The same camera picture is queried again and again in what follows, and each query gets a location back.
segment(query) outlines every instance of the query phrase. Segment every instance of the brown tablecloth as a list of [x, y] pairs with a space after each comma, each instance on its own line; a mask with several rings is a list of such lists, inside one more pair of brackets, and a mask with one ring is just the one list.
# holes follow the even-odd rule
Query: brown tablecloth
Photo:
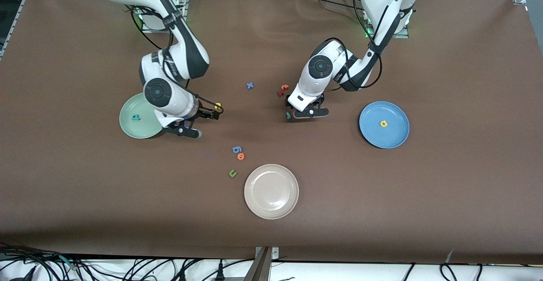
[[[442, 262], [454, 248], [454, 262], [541, 262], [543, 57], [528, 14], [511, 0], [418, 0], [417, 10], [375, 86], [327, 93], [328, 117], [293, 122], [276, 92], [296, 85], [320, 42], [365, 53], [352, 11], [193, 0], [188, 23], [211, 65], [190, 88], [226, 111], [196, 122], [198, 140], [136, 140], [118, 115], [155, 48], [123, 6], [27, 0], [0, 61], [0, 239], [74, 253], [242, 258], [273, 245], [288, 259]], [[359, 132], [360, 111], [378, 100], [409, 117], [394, 150]], [[267, 163], [300, 186], [275, 221], [243, 198]]]

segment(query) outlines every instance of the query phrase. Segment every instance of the white floor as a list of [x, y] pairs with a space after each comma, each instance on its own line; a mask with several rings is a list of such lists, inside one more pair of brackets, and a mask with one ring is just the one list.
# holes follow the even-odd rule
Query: white floor
[[[225, 260], [224, 264], [234, 260]], [[87, 264], [99, 269], [104, 273], [117, 275], [122, 278], [128, 271], [133, 260], [86, 260]], [[157, 260], [138, 272], [134, 280], [141, 278], [157, 264], [164, 260]], [[183, 260], [175, 260], [175, 266], [171, 263], [156, 269], [146, 280], [170, 281], [175, 273], [179, 271]], [[218, 260], [204, 260], [190, 267], [186, 272], [187, 281], [203, 281], [210, 273], [217, 269]], [[3, 267], [8, 262], [0, 262]], [[225, 277], [243, 277], [250, 268], [252, 262], [242, 262], [224, 269]], [[0, 280], [9, 281], [14, 278], [22, 278], [33, 267], [33, 264], [16, 262], [6, 269], [0, 271]], [[294, 277], [294, 281], [402, 281], [409, 269], [409, 264], [317, 264], [317, 263], [273, 263], [270, 274], [270, 281], [283, 281]], [[475, 281], [478, 266], [452, 265], [451, 268], [458, 281]], [[56, 268], [57, 274], [62, 278], [60, 269]], [[94, 274], [97, 281], [114, 281], [113, 277], [105, 277]], [[453, 280], [448, 271], [445, 273], [448, 279]], [[79, 280], [75, 271], [70, 271], [70, 280]], [[83, 273], [85, 280], [91, 280], [90, 276]], [[543, 279], [543, 268], [541, 267], [520, 267], [520, 266], [483, 266], [480, 281], [541, 281]], [[415, 265], [409, 275], [409, 281], [445, 281], [439, 272], [439, 265]], [[38, 266], [33, 281], [49, 281], [49, 277], [43, 269]]]

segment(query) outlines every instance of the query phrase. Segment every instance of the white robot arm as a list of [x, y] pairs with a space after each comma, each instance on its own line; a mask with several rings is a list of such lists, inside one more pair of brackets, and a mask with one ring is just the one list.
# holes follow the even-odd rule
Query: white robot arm
[[155, 107], [155, 115], [163, 131], [190, 138], [201, 137], [202, 132], [192, 128], [194, 119], [207, 117], [217, 120], [222, 109], [217, 112], [202, 108], [196, 95], [179, 84], [199, 78], [209, 67], [207, 52], [186, 24], [181, 12], [172, 0], [110, 1], [154, 10], [178, 40], [177, 44], [142, 58], [140, 80], [147, 101]]
[[368, 51], [358, 58], [338, 39], [328, 39], [320, 44], [311, 54], [293, 93], [287, 98], [287, 106], [297, 110], [293, 113], [294, 117], [325, 117], [328, 110], [320, 108], [324, 101], [322, 94], [332, 79], [348, 92], [364, 88], [390, 39], [409, 19], [415, 0], [361, 0], [361, 3], [375, 28]]

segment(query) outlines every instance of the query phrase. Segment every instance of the white plate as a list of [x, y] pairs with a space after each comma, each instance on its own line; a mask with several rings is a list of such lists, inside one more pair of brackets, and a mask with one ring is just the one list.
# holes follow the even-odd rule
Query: white plate
[[266, 164], [257, 167], [245, 182], [245, 202], [251, 211], [266, 220], [289, 214], [298, 201], [298, 182], [286, 167]]

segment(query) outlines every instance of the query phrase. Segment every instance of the blue plate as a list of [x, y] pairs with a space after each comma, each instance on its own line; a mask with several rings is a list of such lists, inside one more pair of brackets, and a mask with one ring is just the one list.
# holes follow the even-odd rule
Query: blue plate
[[378, 101], [366, 106], [358, 123], [364, 138], [380, 148], [398, 147], [409, 136], [407, 115], [390, 102]]

